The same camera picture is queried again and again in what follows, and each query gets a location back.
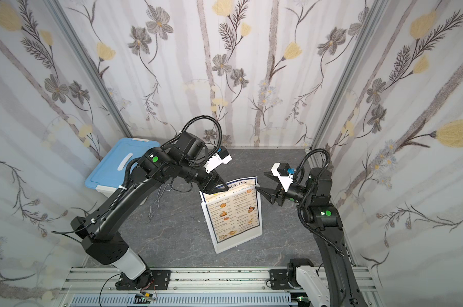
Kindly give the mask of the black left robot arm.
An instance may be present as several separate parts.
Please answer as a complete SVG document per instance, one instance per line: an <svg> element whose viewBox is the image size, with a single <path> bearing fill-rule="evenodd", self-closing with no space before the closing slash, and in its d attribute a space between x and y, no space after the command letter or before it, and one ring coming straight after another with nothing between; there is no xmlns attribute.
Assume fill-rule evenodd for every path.
<svg viewBox="0 0 463 307"><path fill-rule="evenodd" d="M217 129L212 150L197 136L188 133L192 124L209 120ZM186 123L174 138L153 147L128 162L122 184L100 207L86 217L75 217L72 229L62 235L79 243L84 251L103 265L116 267L123 286L146 290L154 283L148 265L122 238L119 229L135 209L170 179L181 178L196 184L203 194L229 189L217 173L214 158L229 157L222 145L223 132L218 120L201 115Z"/></svg>

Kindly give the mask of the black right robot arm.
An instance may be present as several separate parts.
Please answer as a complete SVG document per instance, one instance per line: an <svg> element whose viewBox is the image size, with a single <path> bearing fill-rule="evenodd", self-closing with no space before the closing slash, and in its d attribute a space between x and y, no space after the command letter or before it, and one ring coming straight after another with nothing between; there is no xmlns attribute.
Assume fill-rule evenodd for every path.
<svg viewBox="0 0 463 307"><path fill-rule="evenodd" d="M331 202L330 163L330 153L316 148L296 168L274 164L265 175L277 182L276 188L257 188L269 203L295 203L300 223L314 236L326 274L322 281L311 260L292 259L283 274L269 272L271 288L302 290L311 306L367 306L345 245L344 225Z"/></svg>

